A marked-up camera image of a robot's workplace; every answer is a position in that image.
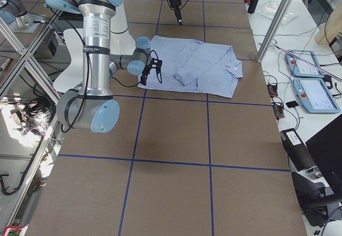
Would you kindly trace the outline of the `light blue striped shirt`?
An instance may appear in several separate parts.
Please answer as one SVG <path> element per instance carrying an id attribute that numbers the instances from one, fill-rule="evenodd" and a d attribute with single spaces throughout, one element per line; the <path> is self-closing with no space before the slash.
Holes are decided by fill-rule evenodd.
<path id="1" fill-rule="evenodd" d="M 242 62 L 230 45 L 156 35 L 151 48 L 156 51 L 152 57 L 162 60 L 162 82 L 151 72 L 146 85 L 139 88 L 231 98 L 243 77 Z"/>

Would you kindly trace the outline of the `black water bottle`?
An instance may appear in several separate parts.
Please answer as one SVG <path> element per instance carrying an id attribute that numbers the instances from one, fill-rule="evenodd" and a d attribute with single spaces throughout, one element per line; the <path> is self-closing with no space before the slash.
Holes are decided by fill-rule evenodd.
<path id="1" fill-rule="evenodd" d="M 247 9 L 247 13 L 249 14 L 253 14 L 255 12 L 255 9 L 257 7 L 259 0 L 250 0 L 248 3 L 248 9 Z"/>

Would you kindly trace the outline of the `clear plastic bag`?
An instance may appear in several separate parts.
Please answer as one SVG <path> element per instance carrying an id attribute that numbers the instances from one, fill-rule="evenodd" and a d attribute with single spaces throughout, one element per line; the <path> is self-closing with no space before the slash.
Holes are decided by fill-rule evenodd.
<path id="1" fill-rule="evenodd" d="M 279 5 L 276 2 L 273 1 L 267 1 L 264 4 L 262 4 L 259 8 L 256 9 L 256 12 L 266 18 L 273 19 Z M 289 22 L 291 22 L 293 19 L 295 19 L 299 14 L 293 11 L 287 11 L 284 15 L 281 24 L 283 26 L 287 25 Z"/>

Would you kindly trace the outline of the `orange circuit board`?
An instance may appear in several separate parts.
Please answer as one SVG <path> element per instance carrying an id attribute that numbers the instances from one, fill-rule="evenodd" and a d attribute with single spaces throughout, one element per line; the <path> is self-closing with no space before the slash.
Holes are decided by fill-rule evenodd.
<path id="1" fill-rule="evenodd" d="M 276 85 L 267 84 L 267 89 L 270 98 L 279 97 Z"/>

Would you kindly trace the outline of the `upper blue teach pendant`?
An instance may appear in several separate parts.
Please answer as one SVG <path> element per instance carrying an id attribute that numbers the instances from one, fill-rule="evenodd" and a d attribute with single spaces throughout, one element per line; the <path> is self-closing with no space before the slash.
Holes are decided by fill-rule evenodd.
<path id="1" fill-rule="evenodd" d="M 299 60 L 293 55 L 285 54 L 286 63 L 290 69 L 291 74 L 296 78 L 324 78 L 324 74 L 317 70 L 317 67 L 321 67 L 317 58 L 315 57 L 315 52 L 313 51 L 303 51 L 303 50 L 289 50 L 295 56 L 302 58 L 313 64 L 313 66 Z"/>

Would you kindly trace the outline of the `blue teach pendant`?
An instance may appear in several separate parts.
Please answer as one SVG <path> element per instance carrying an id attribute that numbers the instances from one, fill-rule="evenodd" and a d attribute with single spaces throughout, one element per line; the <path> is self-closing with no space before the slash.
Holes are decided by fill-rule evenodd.
<path id="1" fill-rule="evenodd" d="M 322 79 L 295 78 L 292 85 L 306 112 L 314 114 L 340 113 L 338 104 Z"/>
<path id="2" fill-rule="evenodd" d="M 285 54 L 286 63 L 290 69 L 291 74 L 296 78 L 324 78 L 324 74 L 317 70 L 317 67 L 321 67 L 317 58 L 315 57 L 315 52 L 313 51 L 303 51 L 303 50 L 289 50 L 295 56 L 302 58 L 313 64 L 313 66 L 299 60 L 293 55 Z"/>

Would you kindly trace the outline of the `lower blue teach pendant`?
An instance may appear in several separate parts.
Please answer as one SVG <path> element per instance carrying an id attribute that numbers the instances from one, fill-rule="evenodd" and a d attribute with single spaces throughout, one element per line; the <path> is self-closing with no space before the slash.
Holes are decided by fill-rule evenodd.
<path id="1" fill-rule="evenodd" d="M 292 85 L 306 112 L 314 114 L 340 113 L 338 104 L 322 79 L 295 78 Z"/>

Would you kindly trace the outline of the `black laptop monitor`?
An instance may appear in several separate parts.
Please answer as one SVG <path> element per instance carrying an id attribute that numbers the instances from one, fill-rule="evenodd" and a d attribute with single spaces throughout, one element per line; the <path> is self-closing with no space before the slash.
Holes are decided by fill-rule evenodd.
<path id="1" fill-rule="evenodd" d="M 306 141 L 321 174 L 335 193 L 341 192 L 341 116 Z"/>

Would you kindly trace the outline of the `aluminium frame post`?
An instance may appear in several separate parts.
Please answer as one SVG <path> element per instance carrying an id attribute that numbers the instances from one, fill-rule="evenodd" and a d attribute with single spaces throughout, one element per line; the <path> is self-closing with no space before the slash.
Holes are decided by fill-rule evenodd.
<path id="1" fill-rule="evenodd" d="M 261 47 L 259 48 L 258 54 L 255 58 L 256 62 L 258 63 L 262 62 L 266 52 L 268 51 L 271 45 L 272 39 L 274 38 L 277 30 L 279 29 L 281 22 L 283 20 L 283 17 L 285 16 L 291 3 L 292 3 L 292 0 L 281 0 L 280 5 L 275 13 L 275 16 L 268 28 L 266 36 L 261 43 Z"/>

